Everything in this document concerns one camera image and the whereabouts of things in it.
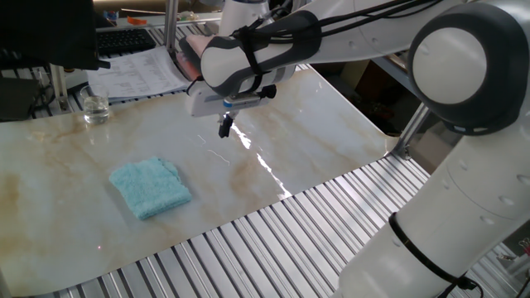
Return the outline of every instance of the red object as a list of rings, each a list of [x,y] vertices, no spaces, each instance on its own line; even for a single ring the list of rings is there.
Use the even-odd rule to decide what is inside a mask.
[[[127,22],[129,24],[133,24],[133,25],[145,25],[145,24],[147,24],[146,20],[140,20],[140,19],[137,19],[137,18],[134,18],[134,17],[129,17],[129,16],[127,16]]]
[[[176,61],[184,73],[188,76],[188,79],[194,81],[200,77],[200,72],[193,66],[188,58],[186,58],[186,55],[184,55],[183,52],[180,52],[176,55]]]

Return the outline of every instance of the blue towel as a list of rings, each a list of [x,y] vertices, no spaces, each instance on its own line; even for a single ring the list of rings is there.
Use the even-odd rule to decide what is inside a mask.
[[[115,170],[108,178],[138,219],[146,219],[191,200],[169,161],[152,157]]]

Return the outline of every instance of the desk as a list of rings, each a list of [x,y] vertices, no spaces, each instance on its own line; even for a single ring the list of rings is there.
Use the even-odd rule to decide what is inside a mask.
[[[192,118],[184,94],[0,124],[0,267],[14,296],[57,291],[160,252],[335,178],[393,148],[314,70],[278,85],[263,108]],[[193,200],[139,221],[108,182],[127,162],[173,162]]]

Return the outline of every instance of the clear glass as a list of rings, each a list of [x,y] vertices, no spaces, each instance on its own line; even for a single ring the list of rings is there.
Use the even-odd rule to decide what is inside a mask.
[[[84,120],[101,124],[108,120],[108,89],[103,85],[91,84],[81,89]]]

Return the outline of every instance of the black strap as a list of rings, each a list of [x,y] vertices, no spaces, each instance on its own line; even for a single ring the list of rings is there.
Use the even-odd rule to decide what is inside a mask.
[[[447,298],[449,294],[456,288],[456,284],[450,284],[437,298]]]
[[[185,90],[185,93],[188,94],[188,96],[190,96],[190,89],[191,87],[193,87],[193,85],[196,83],[196,82],[202,82],[204,81],[205,78],[202,77],[202,75],[199,75],[196,79],[193,80],[193,82],[191,82],[191,84],[188,86],[188,89]]]
[[[396,220],[395,212],[392,215],[390,215],[390,218],[388,218],[388,224],[390,224],[390,228],[392,228],[392,231],[394,231],[394,233],[399,238],[399,240],[403,243],[403,245],[405,245],[405,248],[407,248],[408,251],[411,252],[411,254],[423,264],[423,266],[431,270],[432,273],[436,274],[438,277],[440,277],[444,281],[450,282],[451,283],[450,288],[451,287],[454,288],[453,285],[458,286],[462,290],[473,290],[474,288],[477,287],[476,282],[472,281],[468,277],[452,276],[451,274],[445,272],[443,269],[438,267],[431,260],[429,260],[429,258],[426,255],[424,255],[423,252],[421,252],[417,248],[417,246],[414,245],[414,243],[412,243],[411,239],[407,237],[407,235],[405,234],[405,232],[403,232],[401,227],[399,227],[398,221]]]
[[[256,55],[254,54],[254,48],[250,39],[250,31],[251,29],[248,26],[243,26],[235,32],[236,34],[234,34],[241,41],[243,52],[247,56],[248,63],[250,64],[250,69],[256,75],[252,87],[245,92],[256,91],[256,89],[262,83],[263,75],[266,74],[266,72],[263,72],[259,67],[258,61],[256,60]]]

